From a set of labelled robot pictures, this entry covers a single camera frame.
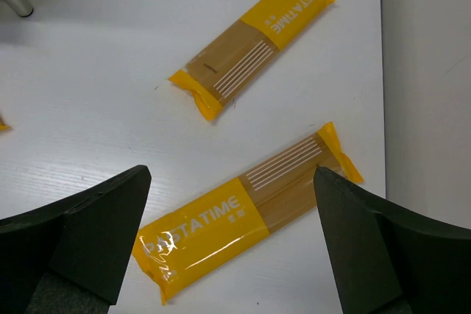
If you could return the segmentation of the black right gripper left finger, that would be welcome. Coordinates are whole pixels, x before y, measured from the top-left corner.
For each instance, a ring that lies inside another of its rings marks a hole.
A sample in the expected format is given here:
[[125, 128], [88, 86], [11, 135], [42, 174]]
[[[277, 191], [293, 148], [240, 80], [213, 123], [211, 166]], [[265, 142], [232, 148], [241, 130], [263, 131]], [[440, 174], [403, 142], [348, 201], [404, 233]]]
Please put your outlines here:
[[151, 174], [132, 167], [1, 220], [2, 313], [108, 313], [116, 304]]

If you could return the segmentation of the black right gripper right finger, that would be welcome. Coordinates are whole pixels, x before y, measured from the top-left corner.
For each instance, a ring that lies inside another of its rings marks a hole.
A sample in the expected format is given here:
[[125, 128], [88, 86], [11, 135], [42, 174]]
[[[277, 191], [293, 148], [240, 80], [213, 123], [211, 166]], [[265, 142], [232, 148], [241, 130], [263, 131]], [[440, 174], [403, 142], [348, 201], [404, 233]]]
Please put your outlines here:
[[470, 230], [382, 199], [326, 167], [314, 192], [343, 313], [469, 313]]

